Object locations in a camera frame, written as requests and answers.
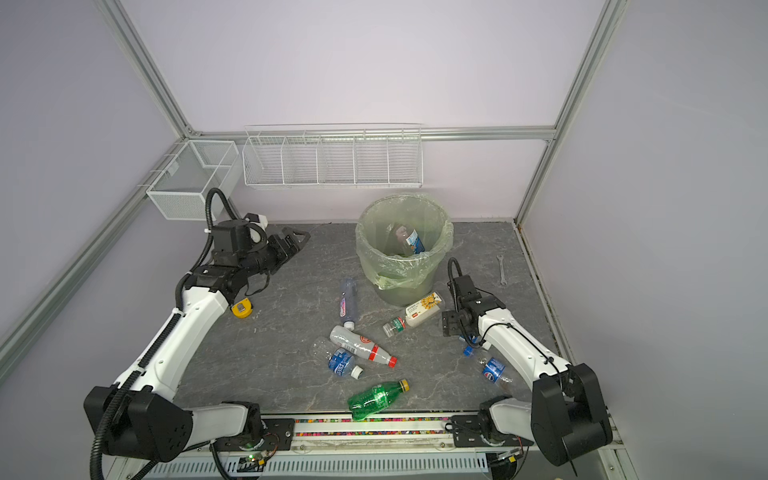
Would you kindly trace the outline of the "blue label water bottle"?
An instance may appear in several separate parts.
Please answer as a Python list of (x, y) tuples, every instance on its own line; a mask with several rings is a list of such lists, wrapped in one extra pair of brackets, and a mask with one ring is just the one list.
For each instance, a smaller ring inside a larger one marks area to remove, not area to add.
[(474, 349), (482, 347), (481, 339), (478, 336), (470, 336), (470, 337), (467, 337), (467, 338), (462, 337), (462, 340), (466, 344), (466, 346), (464, 347), (465, 351), (471, 352)]

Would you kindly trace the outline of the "flower label tea bottle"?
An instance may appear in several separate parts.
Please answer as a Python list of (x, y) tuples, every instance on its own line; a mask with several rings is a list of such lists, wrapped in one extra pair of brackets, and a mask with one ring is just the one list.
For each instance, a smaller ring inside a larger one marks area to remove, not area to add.
[(432, 292), (421, 300), (407, 306), (401, 316), (395, 317), (382, 327), (388, 338), (405, 330), (418, 327), (436, 318), (441, 313), (442, 298), (437, 292)]

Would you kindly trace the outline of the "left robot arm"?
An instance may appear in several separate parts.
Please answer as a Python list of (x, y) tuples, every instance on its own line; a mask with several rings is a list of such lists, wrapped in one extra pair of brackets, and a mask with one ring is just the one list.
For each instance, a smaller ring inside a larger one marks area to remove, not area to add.
[(176, 286), (175, 306), (164, 325), (112, 385), (93, 388), (84, 400), (94, 433), (93, 479), (103, 478), (106, 455), (144, 460), (136, 475), (143, 478), (155, 465), (202, 444), (243, 437), (257, 446), (267, 434), (256, 403), (184, 409), (174, 398), (202, 340), (249, 279), (271, 277), (306, 246), (310, 234), (285, 227), (268, 235), (246, 220), (210, 226), (206, 233), (201, 256)]

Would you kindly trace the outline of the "blue cap pepsi bottle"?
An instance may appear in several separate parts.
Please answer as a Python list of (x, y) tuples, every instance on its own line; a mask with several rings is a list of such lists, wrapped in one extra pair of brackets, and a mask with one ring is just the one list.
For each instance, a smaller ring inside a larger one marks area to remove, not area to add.
[(513, 379), (508, 375), (506, 365), (495, 358), (489, 351), (466, 346), (463, 350), (463, 355), (477, 364), (482, 376), (491, 383), (504, 387), (512, 384)]

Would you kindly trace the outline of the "tall blue cap clear bottle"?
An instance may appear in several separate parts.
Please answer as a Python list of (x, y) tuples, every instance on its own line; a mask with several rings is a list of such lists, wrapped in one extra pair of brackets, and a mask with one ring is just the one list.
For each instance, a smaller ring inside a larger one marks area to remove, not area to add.
[(392, 229), (394, 253), (403, 257), (420, 255), (426, 251), (418, 231), (408, 225), (395, 224)]

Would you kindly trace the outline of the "green bottle yellow cap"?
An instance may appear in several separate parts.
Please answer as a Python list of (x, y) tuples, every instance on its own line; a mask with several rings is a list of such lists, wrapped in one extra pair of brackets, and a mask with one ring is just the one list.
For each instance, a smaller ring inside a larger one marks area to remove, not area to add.
[(398, 397), (410, 390), (406, 379), (387, 381), (351, 396), (347, 401), (354, 421), (362, 421), (389, 408)]

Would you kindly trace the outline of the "blue label white cap bottle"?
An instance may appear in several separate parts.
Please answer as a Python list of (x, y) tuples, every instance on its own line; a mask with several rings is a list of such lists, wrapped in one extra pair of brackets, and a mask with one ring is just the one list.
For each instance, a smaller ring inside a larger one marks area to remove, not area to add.
[(317, 365), (338, 377), (359, 380), (364, 373), (351, 352), (327, 338), (318, 337), (312, 342), (310, 356)]

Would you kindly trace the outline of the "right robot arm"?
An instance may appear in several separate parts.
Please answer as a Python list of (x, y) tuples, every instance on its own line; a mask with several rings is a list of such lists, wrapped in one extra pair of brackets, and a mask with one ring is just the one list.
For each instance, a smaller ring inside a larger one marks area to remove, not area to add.
[(531, 443), (555, 466), (614, 440), (598, 377), (584, 363), (558, 356), (530, 334), (511, 312), (475, 300), (442, 313), (443, 333), (458, 336), (472, 352), (496, 350), (531, 392), (529, 401), (499, 397), (481, 405), (479, 434), (491, 444)]

